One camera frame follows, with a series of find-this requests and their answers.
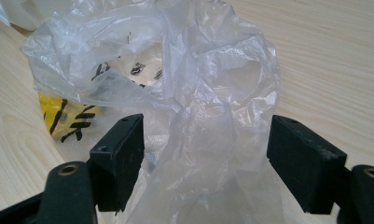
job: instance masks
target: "black plastic part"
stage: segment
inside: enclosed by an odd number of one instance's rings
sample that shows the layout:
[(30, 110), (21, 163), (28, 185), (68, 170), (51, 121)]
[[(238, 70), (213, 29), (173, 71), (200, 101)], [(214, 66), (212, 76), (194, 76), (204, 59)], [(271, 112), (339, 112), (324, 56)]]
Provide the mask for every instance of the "black plastic part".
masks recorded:
[(296, 120), (273, 116), (270, 163), (304, 212), (330, 214), (347, 155)]
[(0, 224), (34, 224), (42, 194), (37, 194), (0, 211)]
[(90, 151), (94, 198), (102, 212), (124, 211), (144, 158), (143, 115), (121, 119)]
[(67, 162), (49, 172), (36, 223), (97, 223), (85, 162)]
[(374, 224), (374, 167), (354, 166), (350, 178), (353, 202), (363, 224)]

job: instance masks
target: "wood grain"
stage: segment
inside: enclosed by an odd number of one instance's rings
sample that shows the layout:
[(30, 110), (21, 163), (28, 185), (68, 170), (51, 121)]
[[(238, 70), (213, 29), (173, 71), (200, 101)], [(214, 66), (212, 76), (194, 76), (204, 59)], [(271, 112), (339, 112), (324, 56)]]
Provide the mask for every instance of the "wood grain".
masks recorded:
[(62, 163), (19, 51), (24, 38), (0, 22), (0, 210), (42, 191), (48, 172)]
[[(297, 119), (349, 154), (347, 167), (374, 165), (374, 0), (228, 0), (277, 48), (278, 114)], [(42, 190), (62, 162), (42, 122), (24, 36), (0, 22), (0, 209)], [(302, 214), (279, 181), (285, 223), (336, 223)]]

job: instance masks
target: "light wood surface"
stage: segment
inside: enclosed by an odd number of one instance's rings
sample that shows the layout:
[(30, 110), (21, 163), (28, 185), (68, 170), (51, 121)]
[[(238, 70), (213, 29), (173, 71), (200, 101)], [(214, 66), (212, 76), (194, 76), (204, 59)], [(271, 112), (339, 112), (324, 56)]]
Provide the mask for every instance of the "light wood surface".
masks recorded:
[[(374, 165), (374, 0), (228, 0), (277, 48), (278, 114), (297, 119), (349, 154), (347, 167)], [(62, 158), (48, 135), (25, 39), (0, 22), (0, 210), (38, 193)], [(336, 223), (303, 214), (284, 184), (285, 223)]]

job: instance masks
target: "clear plastic bag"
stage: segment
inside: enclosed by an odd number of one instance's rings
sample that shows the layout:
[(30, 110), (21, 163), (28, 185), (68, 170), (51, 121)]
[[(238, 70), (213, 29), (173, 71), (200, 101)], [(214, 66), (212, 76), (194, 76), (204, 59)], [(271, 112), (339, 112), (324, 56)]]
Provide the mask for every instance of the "clear plastic bag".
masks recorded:
[(275, 49), (230, 5), (79, 0), (21, 49), (38, 91), (101, 108), (56, 140), (67, 160), (144, 114), (145, 159), (118, 223), (283, 223), (266, 159)]

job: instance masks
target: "yellow package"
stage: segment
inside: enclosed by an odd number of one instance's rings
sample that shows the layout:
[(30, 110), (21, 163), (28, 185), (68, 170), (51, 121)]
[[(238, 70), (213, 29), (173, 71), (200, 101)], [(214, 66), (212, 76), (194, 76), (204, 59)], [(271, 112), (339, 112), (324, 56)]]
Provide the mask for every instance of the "yellow package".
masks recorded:
[(62, 142), (72, 135), (76, 136), (76, 140), (81, 140), (82, 129), (89, 128), (91, 120), (102, 112), (99, 106), (82, 105), (42, 93), (38, 93), (38, 96), (50, 135)]

